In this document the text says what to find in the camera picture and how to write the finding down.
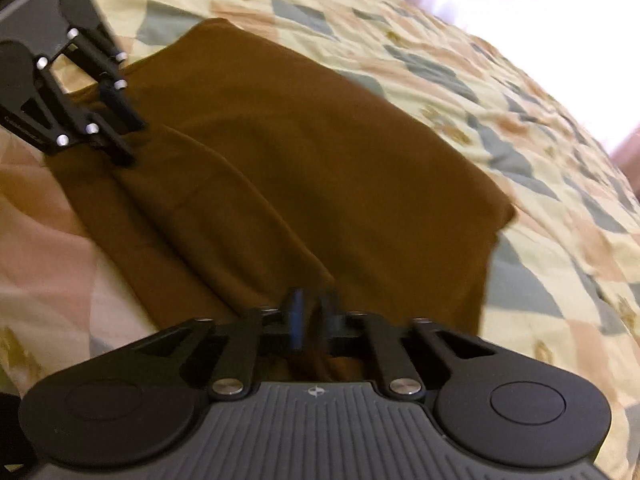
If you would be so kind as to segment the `pink window curtain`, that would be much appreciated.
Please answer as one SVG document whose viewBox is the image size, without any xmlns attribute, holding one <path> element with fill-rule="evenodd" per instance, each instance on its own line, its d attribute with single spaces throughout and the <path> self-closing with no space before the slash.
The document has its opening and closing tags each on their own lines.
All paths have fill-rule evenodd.
<svg viewBox="0 0 640 480">
<path fill-rule="evenodd" d="M 495 46 L 639 182 L 639 0 L 406 0 Z"/>
</svg>

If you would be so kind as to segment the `patchwork checkered quilt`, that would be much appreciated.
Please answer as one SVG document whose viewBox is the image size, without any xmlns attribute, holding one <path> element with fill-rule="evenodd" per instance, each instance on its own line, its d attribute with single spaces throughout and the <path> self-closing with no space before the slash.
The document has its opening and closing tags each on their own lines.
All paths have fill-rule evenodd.
<svg viewBox="0 0 640 480">
<path fill-rule="evenodd" d="M 516 208 L 480 333 L 593 382 L 598 466 L 639 474 L 639 204 L 602 146 L 483 39 L 402 0 L 96 0 L 132 60 L 226 18 L 384 96 L 485 170 Z M 149 335 L 40 154 L 1 137 L 1 389 Z"/>
</svg>

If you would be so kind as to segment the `brown cloth garment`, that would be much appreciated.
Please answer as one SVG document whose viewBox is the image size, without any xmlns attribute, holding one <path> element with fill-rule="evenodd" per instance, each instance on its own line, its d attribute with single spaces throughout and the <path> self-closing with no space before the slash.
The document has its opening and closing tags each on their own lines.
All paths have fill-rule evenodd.
<svg viewBox="0 0 640 480">
<path fill-rule="evenodd" d="M 145 128 L 122 168 L 87 145 L 46 163 L 151 320 L 229 323 L 303 291 L 401 326 L 474 335 L 514 209 L 427 125 L 224 20 L 130 65 Z"/>
</svg>

